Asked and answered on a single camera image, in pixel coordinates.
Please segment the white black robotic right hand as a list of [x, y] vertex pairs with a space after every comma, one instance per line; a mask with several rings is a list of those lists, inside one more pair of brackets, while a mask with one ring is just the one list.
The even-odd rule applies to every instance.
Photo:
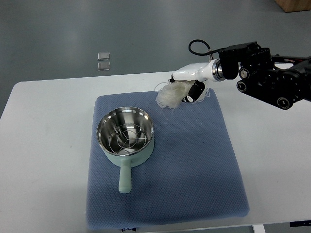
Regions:
[[194, 63], [186, 65], [172, 73], [169, 83], [187, 85], [182, 94], [182, 102], [195, 103], [202, 101], [208, 93], [208, 82], [224, 80], [219, 59], [208, 63]]

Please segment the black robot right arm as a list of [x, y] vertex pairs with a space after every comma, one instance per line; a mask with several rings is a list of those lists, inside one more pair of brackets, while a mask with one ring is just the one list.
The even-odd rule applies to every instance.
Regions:
[[269, 48], [257, 42], [231, 45], [212, 50], [205, 56], [217, 53], [219, 60], [212, 68], [217, 80], [240, 77], [237, 89], [260, 101], [288, 110], [294, 103], [311, 99], [311, 58], [271, 55]]

